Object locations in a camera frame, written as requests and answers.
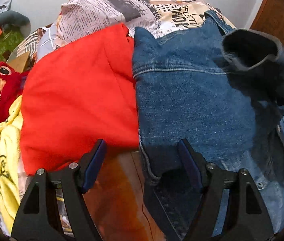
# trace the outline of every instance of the denim garment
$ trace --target denim garment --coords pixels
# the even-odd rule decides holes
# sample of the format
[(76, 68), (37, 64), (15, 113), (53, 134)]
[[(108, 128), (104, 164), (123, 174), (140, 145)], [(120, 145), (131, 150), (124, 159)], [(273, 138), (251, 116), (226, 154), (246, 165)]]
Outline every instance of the denim garment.
[[(205, 14), (202, 27), (159, 39), (135, 29), (145, 204), (168, 240), (183, 239), (200, 198), (177, 152), (178, 141), (187, 138), (207, 161), (250, 171), (279, 231), (284, 226), (284, 105), (277, 99), (282, 97), (224, 59), (222, 37), (233, 30), (214, 11)], [(215, 234), (226, 206), (224, 195)]]

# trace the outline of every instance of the silver bolt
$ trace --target silver bolt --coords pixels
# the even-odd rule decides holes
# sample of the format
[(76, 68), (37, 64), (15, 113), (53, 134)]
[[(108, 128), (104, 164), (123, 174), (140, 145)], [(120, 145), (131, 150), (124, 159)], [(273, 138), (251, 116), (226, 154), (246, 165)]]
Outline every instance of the silver bolt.
[(69, 164), (69, 168), (71, 168), (71, 169), (75, 169), (75, 168), (77, 168), (77, 163), (76, 162), (72, 162), (71, 164)]
[(39, 175), (42, 175), (44, 172), (45, 172), (45, 169), (39, 168), (36, 173)]
[(247, 170), (247, 169), (245, 169), (245, 168), (242, 168), (241, 170), (241, 173), (243, 174), (243, 175), (247, 175), (247, 174), (249, 174), (249, 171)]
[(216, 165), (212, 162), (209, 162), (206, 166), (207, 166), (208, 169), (215, 169), (215, 167), (216, 167)]

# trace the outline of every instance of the crease in red fabric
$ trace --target crease in red fabric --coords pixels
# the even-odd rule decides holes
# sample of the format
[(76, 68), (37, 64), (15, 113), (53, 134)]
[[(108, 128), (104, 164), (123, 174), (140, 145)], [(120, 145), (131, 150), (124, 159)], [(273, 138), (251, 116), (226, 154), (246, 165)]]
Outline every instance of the crease in red fabric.
[(117, 24), (42, 58), (24, 87), (20, 148), (25, 171), (54, 171), (90, 151), (108, 155), (138, 148), (133, 38)]

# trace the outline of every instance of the dark denim fabric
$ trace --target dark denim fabric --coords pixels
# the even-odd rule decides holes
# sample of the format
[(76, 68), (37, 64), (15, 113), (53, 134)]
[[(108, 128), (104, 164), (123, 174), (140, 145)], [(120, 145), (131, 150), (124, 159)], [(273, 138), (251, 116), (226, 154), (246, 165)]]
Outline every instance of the dark denim fabric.
[[(279, 231), (284, 226), (284, 101), (278, 99), (284, 95), (272, 94), (223, 57), (222, 38), (233, 30), (214, 11), (205, 15), (202, 27), (159, 39), (135, 29), (133, 76), (145, 204), (168, 240), (183, 239), (200, 198), (178, 156), (177, 143), (187, 138), (207, 161), (250, 171)], [(271, 60), (283, 59), (280, 48)], [(226, 206), (225, 195), (215, 234)]]

